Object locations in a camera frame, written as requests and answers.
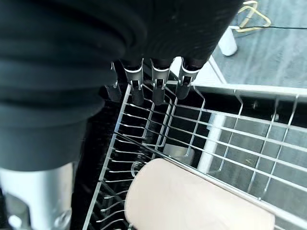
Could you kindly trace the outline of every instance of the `dish rack tine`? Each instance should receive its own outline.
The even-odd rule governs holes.
[[[130,138],[118,133],[118,132],[114,132],[114,133],[116,135],[120,136],[121,138],[126,139],[127,141],[133,142],[134,144],[138,145],[141,149],[145,149],[145,150],[147,150],[147,151],[167,160],[168,162],[170,162],[170,163],[172,163],[172,164],[174,164],[174,165],[176,165],[176,166],[178,166],[178,167],[180,167],[184,170],[189,171],[190,173],[192,173],[192,174],[194,174],[194,175],[196,175],[196,176],[198,176],[198,177],[200,177],[200,178],[202,178],[206,181],[208,181],[208,182],[210,182],[210,183],[212,183],[212,184],[214,184],[214,185],[216,185],[216,186],[218,186],[218,187],[220,187],[220,188],[222,188],[222,189],[224,189],[224,190],[226,190],[226,191],[228,191],[228,192],[230,192],[230,193],[232,193],[236,196],[239,196],[240,198],[242,198],[242,199],[244,199],[248,202],[251,202],[251,203],[257,205],[262,209],[267,210],[268,212],[274,214],[277,217],[280,217],[280,218],[286,220],[289,223],[292,223],[292,224],[295,224],[295,225],[297,225],[301,228],[307,229],[307,221],[302,219],[302,218],[299,218],[299,217],[297,217],[297,216],[295,216],[295,215],[293,215],[293,214],[291,214],[287,211],[284,211],[284,210],[282,210],[278,207],[275,207],[275,206],[273,206],[273,205],[271,205],[271,204],[269,204],[265,201],[256,200],[251,195],[244,193],[243,191],[241,191],[241,190],[239,190],[239,189],[237,189],[237,188],[235,188],[231,185],[228,185],[228,184],[226,184],[222,181],[219,181],[219,180],[217,180],[217,179],[215,179],[215,178],[213,178],[209,175],[203,174],[203,173],[199,172],[198,170],[194,169],[193,167],[191,167],[189,165],[183,164],[183,163],[177,161],[176,159],[173,159],[169,156],[166,156],[163,153],[161,153],[161,152],[159,152],[155,149],[144,146],[144,145],[138,143],[137,141],[130,139]]]

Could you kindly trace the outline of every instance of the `paper towel roll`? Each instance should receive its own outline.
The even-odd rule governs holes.
[[[146,164],[127,193],[137,230],[273,230],[275,216],[163,159]]]

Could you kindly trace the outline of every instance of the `wire rack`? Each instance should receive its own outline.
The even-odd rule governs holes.
[[[143,85],[143,106],[132,104],[127,88],[83,230],[133,229],[125,196],[156,157],[273,213],[277,230],[307,229],[307,94],[194,86],[179,101],[175,87],[170,82],[161,106],[150,100],[151,86]]]

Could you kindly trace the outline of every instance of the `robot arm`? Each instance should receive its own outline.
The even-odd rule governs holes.
[[[183,57],[184,99],[242,0],[0,1],[0,183],[14,229],[68,230],[75,169],[87,119],[117,92],[120,60],[142,104],[151,58],[153,101]]]

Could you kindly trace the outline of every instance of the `metal wire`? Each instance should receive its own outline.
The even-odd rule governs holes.
[[[152,90],[147,87],[144,86],[144,89],[151,93]],[[255,117],[251,117],[251,116],[246,116],[246,115],[242,115],[242,112],[245,108],[245,104],[244,101],[242,100],[241,96],[240,96],[240,92],[237,92],[236,90],[233,90],[233,95],[237,98],[239,104],[240,104],[240,108],[237,111],[236,114],[233,113],[227,113],[227,112],[222,112],[219,110],[214,110],[214,109],[207,109],[206,108],[206,100],[205,97],[202,95],[202,93],[197,89],[197,87],[194,87],[194,91],[197,93],[199,98],[195,98],[195,100],[200,100],[201,102],[201,106],[200,107],[194,107],[191,105],[186,105],[186,104],[179,104],[178,103],[178,99],[175,98],[175,94],[169,89],[166,88],[166,99],[168,100],[167,103],[165,103],[165,107],[163,109],[160,108],[156,108],[154,103],[148,99],[145,98],[145,100],[148,103],[151,103],[151,105],[147,105],[147,107],[142,107],[142,106],[136,106],[133,105],[131,103],[128,103],[128,98],[131,97],[130,96],[130,89],[128,88],[126,91],[126,95],[125,95],[125,99],[124,99],[124,103],[120,112],[120,116],[118,119],[118,123],[115,129],[115,134],[113,135],[111,144],[110,144],[110,148],[108,150],[108,154],[107,154],[107,158],[103,167],[103,171],[101,173],[100,176],[100,181],[102,183],[107,183],[110,185],[116,185],[115,187],[117,187],[117,185],[123,186],[123,184],[126,186],[125,188],[129,187],[129,184],[133,181],[133,177],[135,176],[134,173],[136,174],[139,171],[139,168],[137,168],[136,170],[129,170],[129,169],[122,169],[123,165],[127,165],[127,166],[131,166],[133,164],[135,164],[136,162],[140,162],[140,160],[127,160],[128,156],[132,156],[132,157],[138,157],[138,158],[142,158],[143,160],[141,161],[141,163],[144,165],[146,164],[148,161],[150,161],[151,159],[153,159],[156,155],[160,156],[161,151],[163,151],[163,147],[165,146],[166,142],[172,141],[173,143],[178,143],[179,146],[186,146],[187,147],[187,152],[185,156],[188,156],[190,153],[191,149],[194,150],[199,150],[199,152],[201,154],[209,154],[213,157],[215,157],[216,159],[220,159],[221,163],[218,166],[218,170],[213,171],[212,175],[218,174],[219,172],[223,171],[224,168],[224,163],[225,162],[229,162],[233,165],[236,166],[240,166],[244,169],[247,169],[249,171],[252,172],[252,176],[251,179],[248,183],[248,187],[246,191],[240,191],[237,188],[233,188],[231,185],[227,184],[227,182],[220,182],[219,180],[217,180],[216,178],[214,178],[214,176],[209,176],[206,175],[206,178],[213,182],[214,184],[221,186],[223,188],[225,188],[227,191],[230,191],[244,199],[247,199],[249,201],[251,201],[252,203],[256,204],[256,205],[260,205],[261,207],[265,208],[266,210],[274,213],[276,216],[280,217],[283,220],[286,220],[287,222],[293,223],[294,225],[300,226],[303,229],[307,229],[307,221],[301,219],[300,217],[297,217],[291,213],[285,212],[284,210],[268,203],[268,201],[264,202],[261,201],[261,199],[265,196],[266,192],[268,191],[268,188],[271,184],[272,180],[275,181],[279,181],[282,184],[285,184],[289,187],[295,188],[297,190],[300,190],[303,193],[307,194],[307,187],[295,183],[289,179],[284,179],[281,178],[277,175],[274,174],[275,172],[275,168],[277,166],[277,164],[282,165],[284,167],[290,168],[290,169],[294,169],[296,171],[301,171],[303,173],[307,173],[307,168],[300,166],[298,164],[292,163],[292,162],[287,162],[285,160],[282,160],[280,158],[280,155],[282,153],[282,150],[284,147],[292,149],[292,150],[297,150],[300,152],[307,152],[307,148],[303,147],[303,146],[299,146],[293,143],[288,143],[286,142],[286,138],[287,135],[289,133],[290,130],[295,130],[295,131],[299,131],[302,133],[307,133],[307,129],[303,128],[303,127],[298,127],[298,126],[294,126],[292,124],[292,121],[294,119],[295,116],[295,112],[297,109],[297,104],[299,101],[299,94],[296,95],[295,97],[293,97],[293,108],[292,108],[292,112],[291,112],[291,116],[288,120],[287,124],[283,124],[283,123],[279,123],[276,120],[276,116],[277,116],[277,108],[279,105],[279,97],[278,95],[276,95],[275,97],[275,104],[274,104],[274,112],[271,116],[271,120],[264,120],[264,119],[260,119],[260,118],[255,118]],[[185,109],[187,111],[187,114],[184,115],[177,115],[176,114],[176,110],[178,108],[181,109]],[[193,119],[191,117],[189,117],[189,111],[195,111],[198,112],[197,114],[197,119]],[[210,115],[223,115],[226,118],[231,118],[231,119],[235,119],[234,125],[232,128],[230,127],[225,127],[225,126],[217,126],[214,124],[211,124],[209,121],[203,121],[202,120],[202,115],[206,113],[206,114],[210,114]],[[159,121],[157,121],[157,119],[154,119],[154,116],[160,116],[161,119]],[[136,120],[135,124],[130,124],[129,120],[127,120],[127,118],[133,118]],[[173,121],[174,119],[179,119],[182,121],[188,121],[194,124],[192,131],[188,131],[185,128],[181,127],[180,125],[176,125],[174,126]],[[250,133],[247,131],[241,131],[238,130],[238,123],[241,121],[249,121],[252,122],[254,124],[262,124],[262,125],[266,125],[268,126],[267,130],[266,130],[266,134],[265,136],[260,136],[254,133]],[[219,129],[221,131],[224,132],[228,132],[230,133],[229,139],[228,141],[224,142],[221,139],[212,139],[209,138],[206,135],[200,134],[198,132],[198,129],[200,127],[200,125],[206,126],[206,127],[213,127],[216,129]],[[159,131],[157,131],[156,129],[153,130],[152,126],[156,126],[159,127]],[[282,140],[276,140],[276,139],[272,139],[270,138],[270,133],[271,130],[274,127],[278,127],[278,128],[283,128],[284,134],[283,134],[283,138]],[[174,130],[174,131],[178,131],[181,132],[184,135],[188,135],[189,139],[185,142],[175,138],[174,136],[170,136],[170,131]],[[243,148],[241,146],[239,146],[234,140],[234,134],[239,135],[242,138],[252,138],[253,140],[260,140],[263,141],[261,149],[259,152],[254,151],[254,150],[250,150],[250,149],[246,149]],[[195,138],[199,138],[202,139],[204,141],[211,141],[214,142],[216,144],[218,144],[219,146],[224,146],[225,147],[225,151],[224,153],[217,153],[217,152],[207,152],[205,149],[200,148],[199,146],[196,146],[194,144],[194,140]],[[267,143],[271,143],[274,144],[276,146],[278,146],[278,152],[276,157],[272,157],[269,155],[266,155],[265,153],[265,147],[267,145]],[[137,148],[139,146],[143,146],[145,149],[152,149],[152,155],[149,155],[148,153],[144,153],[143,151],[141,151],[141,149],[139,150],[127,150],[125,149],[125,147],[123,146],[134,146],[134,148]],[[237,159],[234,158],[230,158],[228,156],[228,153],[230,150],[237,150],[239,152],[242,152],[244,154],[249,154],[251,156],[255,156],[257,157],[257,161],[254,167],[246,165],[242,162],[240,162]],[[262,159],[265,160],[269,160],[270,162],[273,163],[272,168],[269,172],[265,172],[263,170],[261,170],[259,168],[260,162]],[[265,183],[265,188],[263,190],[263,193],[260,197],[254,197],[249,195],[249,193],[251,192],[252,187],[254,186],[254,182],[255,182],[255,177],[256,175],[263,175],[267,178],[267,181]],[[107,179],[108,175],[118,175],[120,177],[116,177],[117,179]],[[124,199],[120,198],[115,200],[114,198],[118,197],[118,196],[123,196],[125,197],[127,193],[127,189],[123,189],[121,191],[117,191],[117,192],[113,192],[110,195],[104,196],[104,200],[109,200],[108,206],[105,208],[101,208],[101,212],[109,212],[111,210],[113,210],[114,208],[116,208],[119,204],[122,204],[124,202]],[[104,227],[102,228],[102,230],[106,230],[106,229],[110,229],[109,227],[111,225],[113,225],[116,222],[120,222],[120,221],[125,221],[124,216],[123,216],[123,212],[124,210],[118,210],[118,209],[114,209],[113,212],[109,213],[108,216],[100,219],[100,220],[96,220],[96,222],[98,223],[103,223]],[[113,216],[118,214],[119,216],[122,215],[122,218],[113,220]],[[280,226],[279,224],[275,226],[275,228],[277,230],[285,230],[282,226]]]

